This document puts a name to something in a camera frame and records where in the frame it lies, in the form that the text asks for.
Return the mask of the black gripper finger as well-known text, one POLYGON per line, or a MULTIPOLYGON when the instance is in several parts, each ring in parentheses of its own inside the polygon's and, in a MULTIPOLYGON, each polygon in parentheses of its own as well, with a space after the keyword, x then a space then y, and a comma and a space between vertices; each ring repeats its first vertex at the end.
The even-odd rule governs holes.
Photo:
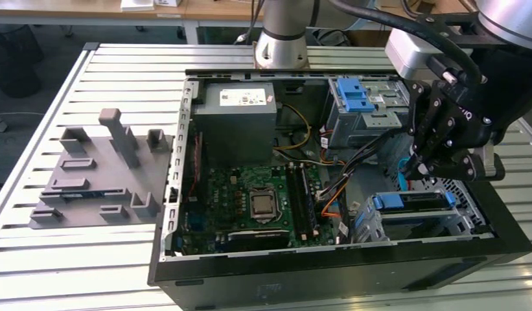
POLYGON ((414 142, 404 177, 407 180, 426 176, 448 178, 458 164, 455 150, 448 146, 456 127, 450 99, 452 86, 442 80, 432 84, 407 80, 406 85, 410 92, 408 134, 414 142))
POLYGON ((430 159, 424 165, 428 175, 460 181, 501 181, 506 177, 506 168, 495 146, 483 147, 444 154, 430 159))

